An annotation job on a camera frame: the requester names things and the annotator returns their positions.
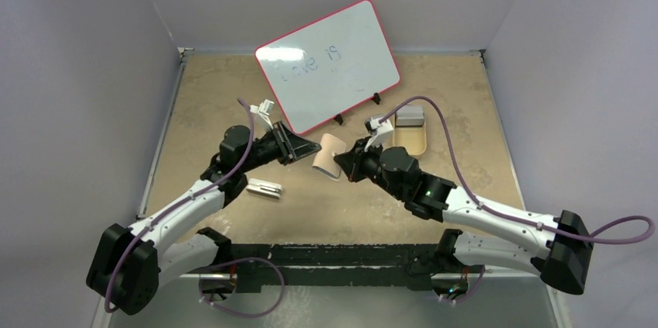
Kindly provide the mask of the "stack of grey cards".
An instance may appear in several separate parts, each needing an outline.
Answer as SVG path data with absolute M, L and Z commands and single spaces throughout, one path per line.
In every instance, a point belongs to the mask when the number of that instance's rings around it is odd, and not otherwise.
M 405 105 L 395 113 L 395 127 L 422 127 L 425 114 L 422 105 Z

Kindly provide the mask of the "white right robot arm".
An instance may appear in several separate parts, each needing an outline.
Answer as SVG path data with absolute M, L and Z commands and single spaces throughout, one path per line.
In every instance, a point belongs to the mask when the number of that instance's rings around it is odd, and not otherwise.
M 404 204 L 414 216 L 472 227 L 478 237 L 448 229 L 435 251 L 438 266 L 492 265 L 535 274 L 571 295 L 584 293 L 594 245 L 582 218 L 564 210 L 558 216 L 526 212 L 480 197 L 469 197 L 453 181 L 422 171 L 402 147 L 365 149 L 355 145 L 334 162 L 350 182 L 370 180 Z

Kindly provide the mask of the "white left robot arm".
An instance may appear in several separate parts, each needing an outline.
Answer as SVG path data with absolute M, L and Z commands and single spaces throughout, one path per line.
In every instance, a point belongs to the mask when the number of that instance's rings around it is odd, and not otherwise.
M 321 145 L 275 123 L 262 137 L 253 126 L 236 125 L 223 135 L 208 168 L 178 199 L 129 226 L 115 223 L 100 237 L 86 285 L 104 298 L 107 313 L 141 311 L 158 289 L 179 275 L 207 267 L 213 273 L 231 263 L 230 240 L 200 230 L 177 241 L 206 217 L 232 203 L 248 185 L 246 174 L 277 161 L 288 165 L 319 152 Z

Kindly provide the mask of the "black whiteboard stand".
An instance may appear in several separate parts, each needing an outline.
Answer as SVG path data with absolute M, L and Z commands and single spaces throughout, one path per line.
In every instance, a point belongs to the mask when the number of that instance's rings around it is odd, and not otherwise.
M 379 105 L 381 103 L 381 97 L 378 92 L 375 92 L 371 98 L 369 98 L 369 101 L 374 102 L 375 104 Z M 342 126 L 345 123 L 345 119 L 343 117 L 342 113 L 338 113 L 336 116 L 334 116 L 333 120 L 339 125 Z

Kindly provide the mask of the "pink framed whiteboard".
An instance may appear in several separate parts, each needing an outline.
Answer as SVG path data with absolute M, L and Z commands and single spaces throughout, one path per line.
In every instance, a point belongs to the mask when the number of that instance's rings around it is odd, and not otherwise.
M 371 0 L 360 0 L 255 50 L 294 133 L 304 134 L 397 86 L 400 72 Z

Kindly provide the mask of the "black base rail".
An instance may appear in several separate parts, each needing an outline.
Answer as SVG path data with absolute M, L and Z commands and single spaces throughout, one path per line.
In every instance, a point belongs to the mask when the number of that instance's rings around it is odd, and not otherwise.
M 202 273 L 232 274 L 239 293 L 264 286 L 404 287 L 415 292 L 463 293 L 480 265 L 465 266 L 433 243 L 234 243 Z

